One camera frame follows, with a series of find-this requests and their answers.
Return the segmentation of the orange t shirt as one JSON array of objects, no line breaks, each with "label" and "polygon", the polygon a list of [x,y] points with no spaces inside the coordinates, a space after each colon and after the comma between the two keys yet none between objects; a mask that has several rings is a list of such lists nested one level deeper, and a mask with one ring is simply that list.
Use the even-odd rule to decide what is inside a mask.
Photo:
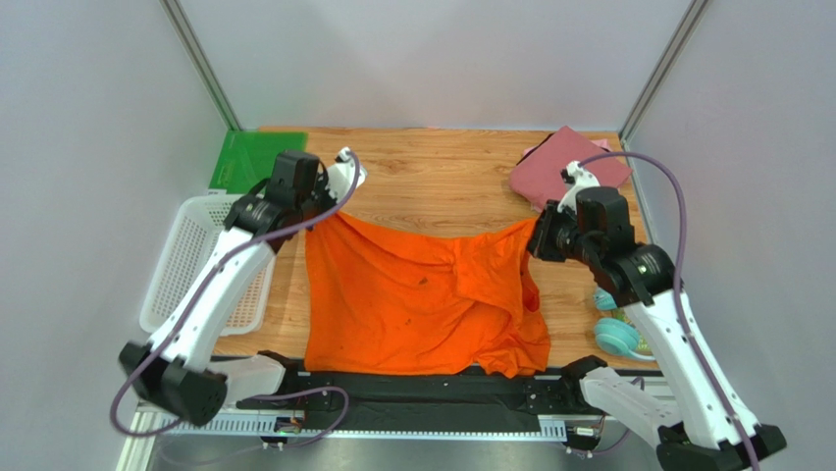
[{"label": "orange t shirt", "polygon": [[311,372],[507,378],[546,369],[551,340],[527,244],[535,223],[435,237],[338,214],[305,237]]}]

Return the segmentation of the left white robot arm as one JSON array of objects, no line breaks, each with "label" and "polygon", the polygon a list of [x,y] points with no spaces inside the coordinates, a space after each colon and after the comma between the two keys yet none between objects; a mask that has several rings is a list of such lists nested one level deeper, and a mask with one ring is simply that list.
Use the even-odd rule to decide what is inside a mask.
[{"label": "left white robot arm", "polygon": [[232,205],[216,245],[174,312],[144,342],[129,341],[118,361],[127,375],[110,406],[112,425],[124,395],[204,426],[221,409],[279,390],[286,368],[271,354],[214,362],[217,340],[238,303],[284,243],[338,213],[365,181],[357,155],[342,149],[330,167],[303,151],[284,151],[270,177]]}]

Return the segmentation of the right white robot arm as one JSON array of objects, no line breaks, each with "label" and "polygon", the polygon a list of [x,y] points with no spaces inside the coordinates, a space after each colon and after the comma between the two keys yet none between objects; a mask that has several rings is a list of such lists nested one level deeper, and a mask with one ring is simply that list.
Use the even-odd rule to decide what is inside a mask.
[{"label": "right white robot arm", "polygon": [[691,313],[676,266],[659,246],[637,241],[626,199],[613,187],[551,200],[528,242],[540,260],[575,260],[610,293],[652,351],[673,401],[632,386],[594,355],[564,369],[581,403],[621,422],[654,448],[664,470],[756,470],[787,446],[725,378]]}]

